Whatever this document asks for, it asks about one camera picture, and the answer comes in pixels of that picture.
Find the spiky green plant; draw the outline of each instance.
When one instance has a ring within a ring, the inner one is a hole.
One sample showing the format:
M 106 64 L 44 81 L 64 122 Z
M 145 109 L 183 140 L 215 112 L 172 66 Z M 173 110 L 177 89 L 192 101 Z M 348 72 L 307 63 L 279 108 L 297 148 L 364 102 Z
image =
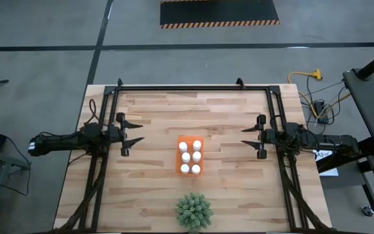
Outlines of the spiky green plant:
M 203 194 L 193 193 L 184 195 L 177 204 L 177 220 L 182 227 L 190 233 L 198 232 L 201 228 L 207 228 L 211 224 L 210 202 L 205 200 Z

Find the black floor mat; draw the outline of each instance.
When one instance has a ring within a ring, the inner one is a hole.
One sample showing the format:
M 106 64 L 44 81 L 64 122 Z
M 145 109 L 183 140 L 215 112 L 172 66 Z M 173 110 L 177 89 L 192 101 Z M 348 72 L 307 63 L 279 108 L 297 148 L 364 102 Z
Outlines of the black floor mat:
M 162 29 L 278 25 L 272 0 L 161 1 Z

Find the white object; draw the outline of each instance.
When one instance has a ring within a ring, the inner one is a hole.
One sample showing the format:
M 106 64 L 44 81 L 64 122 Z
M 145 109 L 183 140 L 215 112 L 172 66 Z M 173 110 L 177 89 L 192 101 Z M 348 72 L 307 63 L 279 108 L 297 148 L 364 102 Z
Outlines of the white object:
M 193 172 L 193 174 L 199 174 L 200 173 L 200 166 L 199 165 L 192 166 L 192 172 Z
M 184 163 L 189 163 L 190 162 L 190 154 L 189 153 L 183 153 L 181 155 L 181 160 L 184 162 Z
M 181 152 L 185 152 L 185 151 L 187 151 L 187 143 L 185 143 L 185 142 L 180 142 L 180 144 L 179 144 L 179 149 L 180 149 L 180 151 Z
M 201 159 L 201 153 L 200 152 L 194 152 L 193 153 L 193 162 L 198 163 Z
M 194 151 L 200 151 L 200 149 L 201 149 L 201 142 L 200 142 L 200 140 L 194 141 L 194 143 L 193 143 L 193 150 Z
M 317 150 L 313 150 L 312 152 L 317 156 L 316 161 L 332 155 L 331 150 L 320 150 L 318 152 Z M 337 168 L 333 168 L 331 170 L 320 173 L 319 176 L 338 176 Z
M 181 165 L 180 170 L 181 170 L 181 173 L 187 174 L 190 171 L 190 167 L 187 164 L 183 164 L 183 165 Z

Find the yellow extension cord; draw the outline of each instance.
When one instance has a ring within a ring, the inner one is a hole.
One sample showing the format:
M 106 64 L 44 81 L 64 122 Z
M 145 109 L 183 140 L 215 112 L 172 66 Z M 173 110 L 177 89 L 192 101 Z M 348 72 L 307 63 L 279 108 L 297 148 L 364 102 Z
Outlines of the yellow extension cord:
M 322 79 L 322 77 L 321 77 L 321 73 L 320 73 L 319 70 L 316 70 L 316 72 L 314 72 L 314 73 L 305 73 L 305 72 L 298 72 L 298 71 L 296 71 L 296 72 L 291 72 L 291 73 L 288 75 L 288 83 L 289 83 L 289 84 L 292 84 L 292 83 L 291 83 L 291 76 L 292 76 L 292 75 L 307 75 L 307 76 L 313 77 L 313 78 L 315 78 L 315 79 L 317 79 L 317 80 L 321 80 L 321 79 Z M 332 109 L 332 107 L 333 107 L 335 104 L 337 104 L 337 103 L 339 103 L 340 101 L 343 101 L 344 99 L 346 99 L 346 98 L 348 98 L 348 97 L 351 96 L 351 94 L 346 94 L 346 95 L 344 95 L 342 98 L 340 98 L 339 100 L 335 101 L 332 105 L 330 105 L 330 108 L 325 112 L 325 114 L 324 114 L 323 116 L 318 116 L 317 113 L 315 112 L 313 106 L 312 106 L 311 101 L 306 97 L 306 95 L 304 95 L 304 94 L 303 94 L 302 92 L 300 92 L 299 90 L 298 90 L 298 93 L 302 95 L 302 98 L 305 98 L 305 99 L 306 99 L 306 101 L 308 102 L 308 105 L 310 106 L 310 109 L 311 109 L 312 114 L 313 114 L 317 119 L 319 119 L 319 118 L 326 118 L 326 117 L 327 117 L 327 113 Z

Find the caster wheel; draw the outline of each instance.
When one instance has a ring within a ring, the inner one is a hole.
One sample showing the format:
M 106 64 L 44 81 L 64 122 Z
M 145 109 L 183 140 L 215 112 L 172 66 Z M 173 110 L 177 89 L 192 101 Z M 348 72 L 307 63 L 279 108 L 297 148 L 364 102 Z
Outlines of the caster wheel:
M 368 217 L 372 217 L 373 214 L 374 214 L 374 211 L 370 206 L 362 207 L 362 211 L 363 211 L 364 215 L 366 215 Z

